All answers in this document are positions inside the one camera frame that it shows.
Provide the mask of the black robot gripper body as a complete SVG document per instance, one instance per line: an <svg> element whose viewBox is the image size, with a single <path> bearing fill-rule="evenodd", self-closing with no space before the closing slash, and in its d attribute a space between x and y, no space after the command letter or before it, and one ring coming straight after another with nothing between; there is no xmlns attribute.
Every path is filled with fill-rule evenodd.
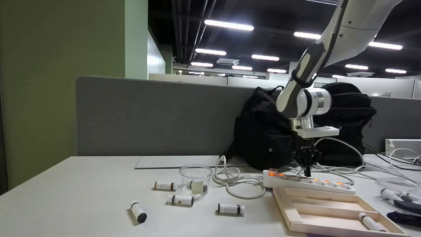
<svg viewBox="0 0 421 237"><path fill-rule="evenodd" d="M315 164L321 152L316 147L316 138L295 138L294 159L304 168Z"/></svg>

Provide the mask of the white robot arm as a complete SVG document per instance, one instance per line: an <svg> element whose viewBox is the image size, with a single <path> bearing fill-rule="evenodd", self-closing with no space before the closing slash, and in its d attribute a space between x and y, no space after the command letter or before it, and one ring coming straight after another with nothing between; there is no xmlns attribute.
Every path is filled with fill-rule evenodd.
<svg viewBox="0 0 421 237"><path fill-rule="evenodd" d="M321 36L305 48L291 77L276 98L278 111L291 121L296 135L294 159L311 175L316 161L316 138L338 135L334 126L316 127L313 117L326 113L332 96L326 89L312 88L320 72L334 63L365 51L375 39L392 9L403 0L338 0Z"/></svg>

